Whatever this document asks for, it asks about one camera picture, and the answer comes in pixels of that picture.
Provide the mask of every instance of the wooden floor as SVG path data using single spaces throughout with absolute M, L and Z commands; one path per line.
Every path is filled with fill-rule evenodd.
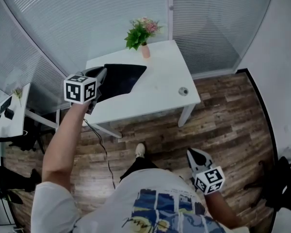
M 141 141 L 147 143 L 148 157 L 157 166 L 170 168 L 190 183 L 186 149 L 199 148 L 223 168 L 226 183 L 222 193 L 243 223 L 248 227 L 262 225 L 259 232 L 267 232 L 272 209 L 265 207 L 263 201 L 251 209 L 250 204 L 260 190 L 243 190 L 246 183 L 262 174 L 260 160 L 273 165 L 271 138 L 254 89 L 244 73 L 195 83 L 202 102 L 182 128 L 177 126 L 181 110 L 174 110 L 113 123 L 122 132 L 121 139 L 102 135 L 115 183 L 133 163 L 135 147 Z M 45 147 L 50 137 L 44 139 Z M 4 165 L 29 176 L 32 168 L 41 171 L 42 159 L 41 151 L 22 152 L 7 147 Z M 71 182 L 83 215 L 100 207 L 114 191 L 104 150 L 89 128 L 84 128 L 81 134 Z M 13 205 L 14 212 L 29 232 L 34 193 L 17 193 L 24 204 Z

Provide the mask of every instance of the small pink vase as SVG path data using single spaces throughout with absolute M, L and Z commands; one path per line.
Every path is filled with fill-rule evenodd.
M 150 57 L 150 49 L 147 46 L 147 44 L 145 45 L 141 45 L 141 52 L 142 52 L 142 56 L 147 59 Z

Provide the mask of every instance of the potted plant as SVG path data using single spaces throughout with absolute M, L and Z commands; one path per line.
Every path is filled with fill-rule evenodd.
M 162 26 L 158 26 L 158 21 L 153 21 L 146 17 L 142 19 L 132 20 L 132 29 L 127 32 L 128 36 L 125 38 L 126 47 L 137 50 L 141 45 L 141 52 L 144 58 L 150 57 L 150 50 L 146 41 L 149 37 L 154 37 L 155 33 L 160 30 Z

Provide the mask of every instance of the white desk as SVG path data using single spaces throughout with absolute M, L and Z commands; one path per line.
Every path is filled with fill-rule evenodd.
M 85 119 L 93 127 L 121 138 L 122 134 L 111 129 L 106 122 L 137 117 L 160 111 L 183 108 L 178 126 L 185 124 L 200 98 L 181 52 L 172 41 L 148 45 L 151 57 L 144 59 L 140 50 L 122 50 L 89 60 L 86 69 L 105 64 L 133 64 L 147 66 L 129 94 L 123 94 L 98 103 Z M 182 96 L 179 89 L 186 87 Z
M 23 135 L 25 115 L 51 128 L 58 128 L 60 112 L 59 110 L 57 110 L 56 113 L 56 122 L 52 122 L 26 109 L 29 89 L 30 83 L 23 87 L 20 102 L 19 98 L 15 94 L 9 96 L 12 97 L 12 100 L 11 105 L 8 108 L 14 111 L 14 116 L 12 120 L 10 120 L 4 116 L 4 113 L 2 113 L 0 117 L 0 137 L 13 137 Z M 0 107 L 5 101 L 9 99 L 9 97 L 0 103 Z

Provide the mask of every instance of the green leaves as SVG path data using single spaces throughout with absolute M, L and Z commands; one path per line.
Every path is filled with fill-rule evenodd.
M 150 34 L 142 27 L 140 23 L 133 24 L 133 26 L 133 29 L 130 29 L 129 32 L 127 32 L 128 36 L 124 40 L 127 41 L 127 48 L 134 48 L 137 50 L 141 43 L 147 41 L 147 39 L 150 37 Z

